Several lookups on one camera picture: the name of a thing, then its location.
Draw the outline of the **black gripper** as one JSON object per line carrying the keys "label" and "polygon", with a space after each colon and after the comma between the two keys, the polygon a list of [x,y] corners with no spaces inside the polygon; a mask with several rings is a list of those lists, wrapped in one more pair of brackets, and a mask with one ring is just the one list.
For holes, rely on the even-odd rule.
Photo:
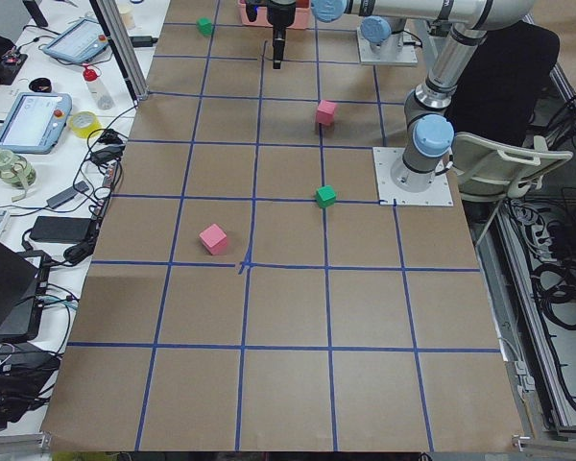
{"label": "black gripper", "polygon": [[286,30],[293,25],[297,9],[296,0],[268,0],[267,20],[273,28],[273,69],[281,68],[284,60]]}

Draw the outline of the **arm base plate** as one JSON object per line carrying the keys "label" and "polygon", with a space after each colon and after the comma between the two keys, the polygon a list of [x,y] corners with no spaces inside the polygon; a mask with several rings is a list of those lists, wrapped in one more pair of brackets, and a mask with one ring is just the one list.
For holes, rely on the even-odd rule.
{"label": "arm base plate", "polygon": [[403,161],[403,148],[374,147],[373,166],[378,202],[383,206],[453,206],[452,194],[440,158],[435,169],[416,173]]}
{"label": "arm base plate", "polygon": [[369,18],[357,29],[359,59],[362,64],[416,66],[416,46],[409,44],[404,22],[388,22],[383,17]]}

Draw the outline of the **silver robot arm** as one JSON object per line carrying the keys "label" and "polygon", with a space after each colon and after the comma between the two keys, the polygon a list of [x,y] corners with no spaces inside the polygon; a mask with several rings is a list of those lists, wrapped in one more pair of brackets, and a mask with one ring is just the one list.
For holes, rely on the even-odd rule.
{"label": "silver robot arm", "polygon": [[[372,1],[362,1],[365,11]],[[296,18],[296,1],[263,1],[267,20],[273,28],[273,69],[280,69],[284,61],[286,31]],[[365,15],[356,34],[359,60],[368,65],[416,66],[416,46],[406,42],[409,33],[405,19]]]}
{"label": "silver robot arm", "polygon": [[434,181],[435,169],[450,148],[454,131],[442,116],[457,82],[486,33],[522,19],[534,3],[521,1],[317,1],[312,12],[332,22],[344,14],[448,21],[452,24],[444,48],[425,81],[407,96],[404,106],[408,141],[391,168],[393,182],[409,191],[423,191]]}

